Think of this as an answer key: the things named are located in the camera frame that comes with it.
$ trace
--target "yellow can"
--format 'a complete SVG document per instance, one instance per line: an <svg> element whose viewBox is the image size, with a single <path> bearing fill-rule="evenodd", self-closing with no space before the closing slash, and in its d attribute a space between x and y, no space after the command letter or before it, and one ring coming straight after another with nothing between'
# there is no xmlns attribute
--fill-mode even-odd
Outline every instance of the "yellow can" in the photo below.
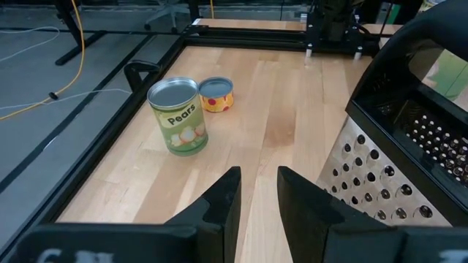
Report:
<svg viewBox="0 0 468 263"><path fill-rule="evenodd" d="M225 77L210 77L198 89L202 108L211 113L226 111L234 104L233 82Z"/></svg>

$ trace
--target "white cable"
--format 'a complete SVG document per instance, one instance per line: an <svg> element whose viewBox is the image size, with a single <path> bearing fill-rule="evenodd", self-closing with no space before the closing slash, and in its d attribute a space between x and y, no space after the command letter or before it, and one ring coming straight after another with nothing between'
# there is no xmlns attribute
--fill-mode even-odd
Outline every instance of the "white cable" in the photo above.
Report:
<svg viewBox="0 0 468 263"><path fill-rule="evenodd" d="M56 101L52 101L52 102L48 102L48 103L42 103L42 104L43 105L50 105L50 104L54 104L54 103L57 103L57 102L64 102L64 101L66 101L68 99L73 99L73 98L76 98L76 97L79 97L79 96L88 95L88 94L92 94L92 93L96 93L96 92L105 92L105 91L120 91L120 92L124 92L126 94L132 94L132 92L125 91L125 90L122 90L120 88L109 88L109 89L101 90L101 91L83 92L81 94L72 95L72 96L69 96L69 97L66 97L66 98L63 98L63 99L58 99ZM0 107L0 110L12 109L12 108L16 108L16 107L28 107L28 106L31 106L31 105L34 105L34 104L40 104L40 102Z"/></svg>
<svg viewBox="0 0 468 263"><path fill-rule="evenodd" d="M25 48L25 49L23 49L23 50L20 50L20 51L16 52L16 53L13 53L13 54L10 55L10 56L6 56L6 57L4 57L4 58L0 58L0 62L6 61L7 59L10 59L10 58L12 58L12 57L14 57L14 56L16 56L16 55L19 55L19 54L21 54L21 53L23 53L23 52L26 52L26 51L28 51L28 50L30 50L30 49L32 49L32 48L39 47L40 45L49 43L50 41L52 41L52 40L56 39L57 37L59 37L59 35L60 35L60 29L58 29L58 28L56 28L56 27L54 27L54 26L43 26L43 27L33 28L33 29L29 29L29 30L24 30L24 31L0 31L0 33L2 33L2 34L21 34L21 33L28 33L28 32L37 31L37 30L40 30L40 29L54 29L54 30L57 31L57 34L56 34L54 37L52 37L51 39L48 39L48 40L45 40L45 41L43 41L43 42L41 42L41 43L32 45L31 47L27 47L27 48Z"/></svg>

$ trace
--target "gray floor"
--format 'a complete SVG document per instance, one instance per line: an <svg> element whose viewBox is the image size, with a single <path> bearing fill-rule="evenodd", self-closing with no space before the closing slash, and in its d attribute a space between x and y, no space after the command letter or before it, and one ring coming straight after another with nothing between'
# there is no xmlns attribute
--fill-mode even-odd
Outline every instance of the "gray floor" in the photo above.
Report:
<svg viewBox="0 0 468 263"><path fill-rule="evenodd" d="M294 9L285 10L284 18L294 18ZM151 10L84 9L83 25L88 30L143 31L143 24ZM56 26L65 28L51 8L0 11L0 27ZM220 9L218 18L246 18L278 20L279 7L260 12L243 8ZM189 23L188 15L178 16L178 27ZM170 18L152 24L155 31L169 31ZM53 37L55 33L32 32L0 34L0 59L18 50ZM78 81L61 98L91 91L132 50L144 36L107 34L86 49L83 72ZM172 45L176 36L154 37L135 58L157 62ZM0 62L0 107L38 102L49 92L66 85L76 74L80 57L64 66L55 60L75 46L68 33L33 50ZM130 91L123 72L105 87ZM49 144L11 185L0 193L0 247L40 207L48 193L57 187L63 174L90 145L103 126L124 103L129 94L121 91L100 93L73 122ZM56 126L85 98L75 97L0 121L0 180L8 175ZM16 109L0 110L0 116Z"/></svg>

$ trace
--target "chair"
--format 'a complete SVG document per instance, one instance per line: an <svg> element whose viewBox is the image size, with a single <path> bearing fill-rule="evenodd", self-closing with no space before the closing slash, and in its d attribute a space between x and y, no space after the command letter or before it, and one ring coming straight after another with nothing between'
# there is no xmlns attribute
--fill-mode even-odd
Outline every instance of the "chair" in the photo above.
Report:
<svg viewBox="0 0 468 263"><path fill-rule="evenodd" d="M160 8L156 11L154 15L152 15L146 22L145 22L145 29L151 30L150 22L156 20L160 17L170 14L170 17L173 21L173 27L171 28L172 33L177 33L177 25L176 25L176 13L180 14L190 14L188 8L180 7L177 5L178 0L157 0Z"/></svg>

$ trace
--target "can label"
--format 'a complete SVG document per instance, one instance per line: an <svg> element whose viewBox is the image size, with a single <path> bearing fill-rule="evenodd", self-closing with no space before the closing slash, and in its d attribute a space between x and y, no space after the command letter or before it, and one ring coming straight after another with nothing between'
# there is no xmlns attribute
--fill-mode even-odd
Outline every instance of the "can label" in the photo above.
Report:
<svg viewBox="0 0 468 263"><path fill-rule="evenodd" d="M173 153L189 155L206 144L208 135L200 100L196 96L177 110L153 108L166 145Z"/></svg>

